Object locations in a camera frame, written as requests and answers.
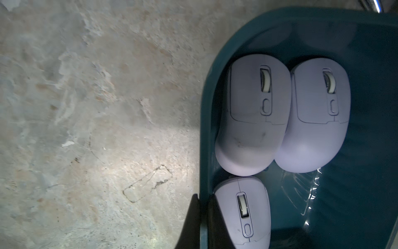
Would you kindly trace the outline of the purple slim mouse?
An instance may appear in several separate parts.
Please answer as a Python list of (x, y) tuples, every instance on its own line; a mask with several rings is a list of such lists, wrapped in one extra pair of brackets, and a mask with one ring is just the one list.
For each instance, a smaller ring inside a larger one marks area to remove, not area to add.
[(268, 249), (271, 209), (267, 190), (256, 177), (235, 177), (215, 189), (216, 200), (236, 249)]

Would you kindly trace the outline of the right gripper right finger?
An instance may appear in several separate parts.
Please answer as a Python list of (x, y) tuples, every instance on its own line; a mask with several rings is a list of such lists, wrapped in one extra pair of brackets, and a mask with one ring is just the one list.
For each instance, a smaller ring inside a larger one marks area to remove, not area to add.
[(215, 195), (209, 199), (207, 224), (209, 249), (235, 249)]

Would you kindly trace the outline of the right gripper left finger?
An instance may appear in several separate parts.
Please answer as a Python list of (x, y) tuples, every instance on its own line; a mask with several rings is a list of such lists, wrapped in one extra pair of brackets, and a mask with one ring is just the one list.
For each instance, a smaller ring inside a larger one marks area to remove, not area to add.
[(175, 249), (200, 248), (201, 210), (198, 194), (191, 198), (183, 228)]

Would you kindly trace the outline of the purple rounded mouse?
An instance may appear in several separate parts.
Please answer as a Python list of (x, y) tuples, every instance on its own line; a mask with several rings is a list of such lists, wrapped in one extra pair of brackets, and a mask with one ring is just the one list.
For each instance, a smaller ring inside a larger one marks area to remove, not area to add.
[(327, 58), (300, 63), (291, 80), (290, 116), (275, 162), (287, 172), (308, 173), (327, 165), (344, 143), (350, 83), (345, 69)]
[(292, 99), (290, 72), (272, 56), (244, 56), (229, 67), (224, 94), (217, 161), (231, 174), (255, 175), (282, 145)]

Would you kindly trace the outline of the dark teal storage box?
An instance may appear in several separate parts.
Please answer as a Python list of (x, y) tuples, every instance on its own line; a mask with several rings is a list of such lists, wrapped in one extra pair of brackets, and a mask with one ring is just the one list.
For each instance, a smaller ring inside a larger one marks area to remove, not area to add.
[(326, 166), (294, 174), (271, 164), (258, 178), (271, 203), (273, 249), (386, 249), (398, 230), (398, 17), (368, 11), (287, 7), (239, 29), (216, 56), (202, 94), (200, 247), (218, 242), (212, 193), (229, 174), (214, 143), (228, 66), (267, 54), (288, 68), (326, 57), (347, 72), (351, 112), (346, 139)]

